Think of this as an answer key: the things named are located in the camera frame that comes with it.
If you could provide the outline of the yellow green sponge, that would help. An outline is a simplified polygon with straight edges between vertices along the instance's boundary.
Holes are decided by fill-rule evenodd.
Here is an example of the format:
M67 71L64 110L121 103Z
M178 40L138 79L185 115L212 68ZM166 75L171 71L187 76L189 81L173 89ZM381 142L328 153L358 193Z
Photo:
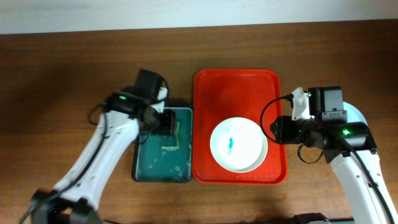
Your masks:
M162 150L166 151L175 151L179 149L179 126L180 123L178 121L175 122L174 131L172 134L164 135L162 137Z

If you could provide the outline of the white plate with green stain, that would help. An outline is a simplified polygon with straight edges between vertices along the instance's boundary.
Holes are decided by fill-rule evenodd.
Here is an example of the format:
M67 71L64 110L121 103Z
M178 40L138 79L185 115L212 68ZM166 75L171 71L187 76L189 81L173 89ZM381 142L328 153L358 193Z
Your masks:
M222 168L246 173L264 162L268 142L257 123L247 118L233 117L215 127L210 137L210 151Z

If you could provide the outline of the light blue plate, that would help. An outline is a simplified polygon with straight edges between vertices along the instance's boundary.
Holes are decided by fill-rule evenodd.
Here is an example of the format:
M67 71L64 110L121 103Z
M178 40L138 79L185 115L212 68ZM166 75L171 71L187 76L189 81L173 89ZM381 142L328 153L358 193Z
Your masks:
M345 101L343 102L343 108L347 111L347 119L349 123L362 122L368 125L368 122L359 109Z

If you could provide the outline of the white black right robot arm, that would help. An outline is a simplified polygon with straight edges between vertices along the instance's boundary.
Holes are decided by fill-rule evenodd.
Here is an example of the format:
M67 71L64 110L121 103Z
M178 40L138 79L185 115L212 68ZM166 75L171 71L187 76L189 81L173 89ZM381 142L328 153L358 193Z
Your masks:
M280 115L264 134L278 145L318 148L345 194L356 223L397 223L397 211L385 185L377 145L368 125L349 122L339 86L298 87L281 96L292 115Z

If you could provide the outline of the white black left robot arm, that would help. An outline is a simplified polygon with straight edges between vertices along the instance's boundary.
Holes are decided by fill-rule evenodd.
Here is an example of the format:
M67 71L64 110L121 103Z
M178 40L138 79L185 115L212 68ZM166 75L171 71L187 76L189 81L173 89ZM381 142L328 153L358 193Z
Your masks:
M98 207L103 190L127 147L139 136L167 124L169 88L127 86L98 104L96 129L67 174L50 192L37 190L23 223L102 223Z

